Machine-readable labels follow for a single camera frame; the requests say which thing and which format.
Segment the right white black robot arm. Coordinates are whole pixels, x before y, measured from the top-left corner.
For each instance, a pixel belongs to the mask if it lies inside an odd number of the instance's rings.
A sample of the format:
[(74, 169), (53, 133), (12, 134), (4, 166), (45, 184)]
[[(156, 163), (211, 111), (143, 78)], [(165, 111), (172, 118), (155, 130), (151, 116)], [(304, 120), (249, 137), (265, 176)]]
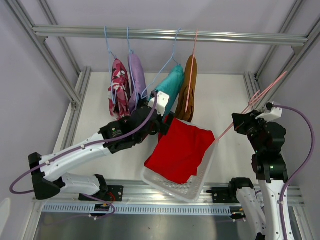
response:
[(229, 182), (228, 198), (241, 204), (255, 239), (293, 239), (286, 197), (289, 178), (281, 154), (286, 129), (257, 110), (233, 113), (232, 119), (235, 132), (247, 136), (254, 150), (251, 166), (263, 203), (258, 202), (251, 180), (244, 177)]

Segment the red trousers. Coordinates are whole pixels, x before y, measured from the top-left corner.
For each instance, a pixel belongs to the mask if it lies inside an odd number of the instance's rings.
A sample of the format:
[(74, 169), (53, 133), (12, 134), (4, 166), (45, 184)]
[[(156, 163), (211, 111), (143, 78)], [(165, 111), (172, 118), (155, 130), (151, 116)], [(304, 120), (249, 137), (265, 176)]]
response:
[(144, 166), (176, 184), (185, 184), (196, 176), (206, 151), (214, 143), (212, 131), (174, 118)]

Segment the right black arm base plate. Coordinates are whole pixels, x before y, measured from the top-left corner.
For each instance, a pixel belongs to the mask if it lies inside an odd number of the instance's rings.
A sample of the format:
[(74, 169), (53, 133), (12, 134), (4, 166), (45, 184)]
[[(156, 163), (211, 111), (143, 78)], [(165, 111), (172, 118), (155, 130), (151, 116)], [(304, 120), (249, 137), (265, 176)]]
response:
[(228, 187), (212, 187), (206, 191), (211, 194), (214, 204), (238, 204), (238, 200)]

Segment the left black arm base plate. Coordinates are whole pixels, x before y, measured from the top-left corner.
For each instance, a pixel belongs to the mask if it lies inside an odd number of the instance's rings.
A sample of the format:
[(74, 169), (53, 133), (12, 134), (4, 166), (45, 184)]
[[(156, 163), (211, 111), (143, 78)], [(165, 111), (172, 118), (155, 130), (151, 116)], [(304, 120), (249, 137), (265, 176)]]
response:
[(99, 187), (87, 190), (85, 194), (79, 194), (79, 201), (105, 201), (109, 203), (121, 202), (124, 187), (122, 185), (109, 185), (102, 190)]

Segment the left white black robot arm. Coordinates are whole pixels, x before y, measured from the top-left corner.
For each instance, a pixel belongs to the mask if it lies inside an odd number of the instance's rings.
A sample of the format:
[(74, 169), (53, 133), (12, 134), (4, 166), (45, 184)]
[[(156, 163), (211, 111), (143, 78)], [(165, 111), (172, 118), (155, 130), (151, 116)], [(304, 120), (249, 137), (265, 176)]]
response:
[(173, 114), (163, 117), (149, 107), (143, 107), (58, 153), (30, 154), (28, 161), (36, 199), (48, 200), (60, 193), (71, 193), (78, 194), (80, 201), (111, 200), (111, 191), (103, 175), (81, 176), (70, 171), (89, 161), (131, 149), (149, 135), (166, 135), (173, 119)]

